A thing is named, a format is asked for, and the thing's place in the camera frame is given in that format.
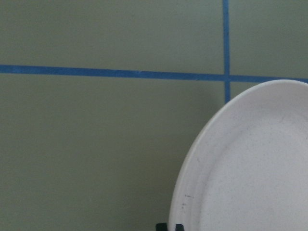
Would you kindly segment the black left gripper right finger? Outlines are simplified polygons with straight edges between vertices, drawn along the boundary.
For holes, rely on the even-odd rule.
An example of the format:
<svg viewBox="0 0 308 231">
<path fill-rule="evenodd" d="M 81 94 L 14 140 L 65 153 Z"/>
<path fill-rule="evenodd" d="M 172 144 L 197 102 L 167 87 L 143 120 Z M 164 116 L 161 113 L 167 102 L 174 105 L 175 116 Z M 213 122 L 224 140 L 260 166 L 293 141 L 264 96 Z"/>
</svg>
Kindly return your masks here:
<svg viewBox="0 0 308 231">
<path fill-rule="evenodd" d="M 175 231 L 184 231 L 184 226 L 182 224 L 176 224 Z"/>
</svg>

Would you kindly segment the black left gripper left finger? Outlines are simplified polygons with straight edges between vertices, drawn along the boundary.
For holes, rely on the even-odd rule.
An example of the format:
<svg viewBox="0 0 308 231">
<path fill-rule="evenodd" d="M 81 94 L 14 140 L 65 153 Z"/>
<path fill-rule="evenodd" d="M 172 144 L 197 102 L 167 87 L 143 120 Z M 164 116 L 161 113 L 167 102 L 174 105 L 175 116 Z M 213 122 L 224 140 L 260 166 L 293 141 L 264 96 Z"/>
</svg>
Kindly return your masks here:
<svg viewBox="0 0 308 231">
<path fill-rule="evenodd" d="M 166 223 L 157 223 L 155 225 L 156 231 L 167 231 L 167 224 Z"/>
</svg>

